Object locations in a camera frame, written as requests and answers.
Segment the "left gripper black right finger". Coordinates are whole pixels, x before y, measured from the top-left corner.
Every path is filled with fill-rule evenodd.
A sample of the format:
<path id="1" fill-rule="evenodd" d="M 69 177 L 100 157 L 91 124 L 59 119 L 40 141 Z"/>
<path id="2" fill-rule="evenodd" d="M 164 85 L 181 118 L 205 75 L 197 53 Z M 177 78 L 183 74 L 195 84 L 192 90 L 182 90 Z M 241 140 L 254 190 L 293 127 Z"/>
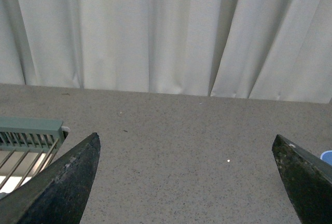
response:
<path id="1" fill-rule="evenodd" d="M 280 134 L 272 153 L 301 223 L 331 223 L 331 165 Z"/>

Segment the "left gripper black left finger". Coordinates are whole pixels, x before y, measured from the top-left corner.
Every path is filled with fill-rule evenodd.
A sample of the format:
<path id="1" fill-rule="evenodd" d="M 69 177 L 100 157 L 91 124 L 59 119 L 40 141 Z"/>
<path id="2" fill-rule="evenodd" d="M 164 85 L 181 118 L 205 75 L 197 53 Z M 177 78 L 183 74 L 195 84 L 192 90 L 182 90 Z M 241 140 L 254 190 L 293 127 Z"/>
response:
<path id="1" fill-rule="evenodd" d="M 1 223 L 80 223 L 95 179 L 97 133 L 1 199 Z"/>

